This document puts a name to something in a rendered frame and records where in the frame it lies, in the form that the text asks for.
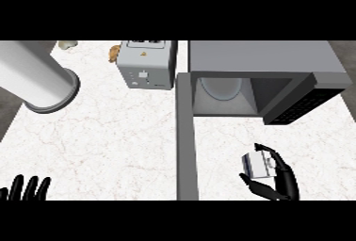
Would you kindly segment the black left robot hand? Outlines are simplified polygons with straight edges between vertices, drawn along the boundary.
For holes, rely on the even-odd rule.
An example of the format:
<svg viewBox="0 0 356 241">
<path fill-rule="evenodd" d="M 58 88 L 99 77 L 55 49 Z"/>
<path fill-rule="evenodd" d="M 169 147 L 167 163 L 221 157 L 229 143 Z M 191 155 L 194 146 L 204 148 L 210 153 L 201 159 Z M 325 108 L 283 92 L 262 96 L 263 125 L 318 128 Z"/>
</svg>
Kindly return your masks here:
<svg viewBox="0 0 356 241">
<path fill-rule="evenodd" d="M 33 176 L 29 183 L 24 183 L 24 175 L 18 174 L 12 187 L 0 188 L 0 201 L 45 201 L 51 183 L 51 177 L 40 181 L 37 176 Z"/>
</svg>

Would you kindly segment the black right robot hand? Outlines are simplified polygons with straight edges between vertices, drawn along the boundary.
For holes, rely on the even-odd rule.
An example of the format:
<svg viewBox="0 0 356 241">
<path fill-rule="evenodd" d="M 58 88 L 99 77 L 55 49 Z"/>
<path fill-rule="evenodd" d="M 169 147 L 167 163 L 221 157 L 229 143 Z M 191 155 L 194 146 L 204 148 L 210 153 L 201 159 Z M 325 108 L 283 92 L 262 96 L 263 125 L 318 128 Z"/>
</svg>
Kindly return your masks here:
<svg viewBox="0 0 356 241">
<path fill-rule="evenodd" d="M 255 151 L 268 151 L 277 163 L 277 176 L 272 178 L 252 179 L 246 172 L 240 174 L 250 192 L 271 201 L 299 201 L 297 178 L 293 168 L 286 163 L 280 153 L 263 144 L 255 144 Z"/>
</svg>

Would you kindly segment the grey microwave door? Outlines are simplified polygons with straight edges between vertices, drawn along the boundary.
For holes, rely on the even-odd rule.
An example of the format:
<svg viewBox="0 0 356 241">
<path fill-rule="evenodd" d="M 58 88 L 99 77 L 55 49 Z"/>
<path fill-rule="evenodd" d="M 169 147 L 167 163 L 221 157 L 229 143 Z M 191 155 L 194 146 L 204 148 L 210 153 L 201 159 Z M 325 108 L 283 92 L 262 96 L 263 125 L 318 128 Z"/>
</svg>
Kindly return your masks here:
<svg viewBox="0 0 356 241">
<path fill-rule="evenodd" d="M 195 149 L 195 127 L 193 106 L 191 74 L 178 75 L 176 82 L 176 111 L 178 111 L 178 200 L 197 201 L 198 169 Z"/>
</svg>

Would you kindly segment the grey microwave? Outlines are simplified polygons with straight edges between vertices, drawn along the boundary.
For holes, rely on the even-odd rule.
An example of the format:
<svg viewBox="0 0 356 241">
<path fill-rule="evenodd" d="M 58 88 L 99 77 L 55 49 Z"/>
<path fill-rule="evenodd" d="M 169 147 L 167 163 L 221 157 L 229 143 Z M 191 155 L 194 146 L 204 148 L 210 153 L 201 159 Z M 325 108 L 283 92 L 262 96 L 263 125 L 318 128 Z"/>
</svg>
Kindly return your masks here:
<svg viewBox="0 0 356 241">
<path fill-rule="evenodd" d="M 289 125 L 351 86 L 324 40 L 193 40 L 188 71 L 198 117 Z"/>
</svg>

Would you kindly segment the white paper towel roll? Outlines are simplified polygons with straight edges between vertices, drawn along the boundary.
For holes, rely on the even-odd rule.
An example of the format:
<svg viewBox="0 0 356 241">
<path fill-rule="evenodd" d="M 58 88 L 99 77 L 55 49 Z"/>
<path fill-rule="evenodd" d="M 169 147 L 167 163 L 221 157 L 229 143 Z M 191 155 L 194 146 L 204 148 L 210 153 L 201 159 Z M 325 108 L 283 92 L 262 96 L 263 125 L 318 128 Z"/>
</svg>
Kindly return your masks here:
<svg viewBox="0 0 356 241">
<path fill-rule="evenodd" d="M 82 81 L 33 40 L 0 40 L 0 87 L 24 100 L 30 110 L 49 114 L 77 97 Z"/>
</svg>

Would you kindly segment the silver toaster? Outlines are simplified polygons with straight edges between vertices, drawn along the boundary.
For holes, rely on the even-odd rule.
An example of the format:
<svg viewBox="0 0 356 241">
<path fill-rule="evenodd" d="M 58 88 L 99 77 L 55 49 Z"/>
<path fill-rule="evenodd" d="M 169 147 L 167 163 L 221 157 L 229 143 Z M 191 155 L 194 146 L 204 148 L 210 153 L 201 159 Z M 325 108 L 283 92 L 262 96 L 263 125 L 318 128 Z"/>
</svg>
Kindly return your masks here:
<svg viewBox="0 0 356 241">
<path fill-rule="evenodd" d="M 125 40 L 117 68 L 129 88 L 164 89 L 175 86 L 179 42 L 176 40 Z"/>
</svg>

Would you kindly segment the small cream object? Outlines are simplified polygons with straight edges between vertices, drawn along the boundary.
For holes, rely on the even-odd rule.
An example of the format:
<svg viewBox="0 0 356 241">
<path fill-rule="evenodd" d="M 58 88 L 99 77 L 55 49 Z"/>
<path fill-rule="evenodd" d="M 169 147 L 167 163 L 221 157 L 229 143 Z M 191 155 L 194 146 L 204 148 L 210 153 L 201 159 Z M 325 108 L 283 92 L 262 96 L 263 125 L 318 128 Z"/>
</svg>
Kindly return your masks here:
<svg viewBox="0 0 356 241">
<path fill-rule="evenodd" d="M 79 45 L 76 40 L 61 40 L 60 41 L 60 48 L 61 50 L 67 50 Z"/>
</svg>

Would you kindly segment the brown bread piece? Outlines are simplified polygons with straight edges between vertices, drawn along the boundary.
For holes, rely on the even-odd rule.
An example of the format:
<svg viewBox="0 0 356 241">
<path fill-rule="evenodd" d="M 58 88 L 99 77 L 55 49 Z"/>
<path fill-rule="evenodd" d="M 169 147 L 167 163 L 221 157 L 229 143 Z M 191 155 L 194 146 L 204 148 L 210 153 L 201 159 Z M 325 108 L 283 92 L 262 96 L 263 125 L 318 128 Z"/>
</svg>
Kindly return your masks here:
<svg viewBox="0 0 356 241">
<path fill-rule="evenodd" d="M 122 45 L 114 45 L 110 48 L 110 52 L 108 52 L 108 62 L 110 63 L 116 62 L 120 50 L 122 50 Z"/>
</svg>

